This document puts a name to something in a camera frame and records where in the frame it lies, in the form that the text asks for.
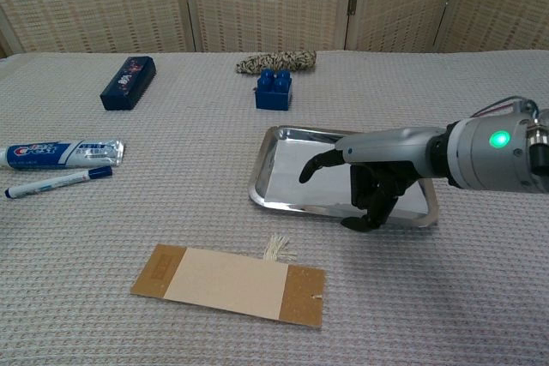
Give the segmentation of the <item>grey black right robot hand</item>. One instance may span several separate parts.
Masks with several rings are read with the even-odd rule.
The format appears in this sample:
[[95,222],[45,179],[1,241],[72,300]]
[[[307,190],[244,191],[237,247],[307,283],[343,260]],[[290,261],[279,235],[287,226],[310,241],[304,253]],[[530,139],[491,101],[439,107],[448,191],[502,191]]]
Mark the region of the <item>grey black right robot hand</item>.
[[350,165],[351,203],[365,214],[341,224],[358,232],[384,225],[399,198],[422,178],[447,177],[443,130],[433,127],[391,129],[347,135],[335,147],[307,161],[301,183],[326,167]]

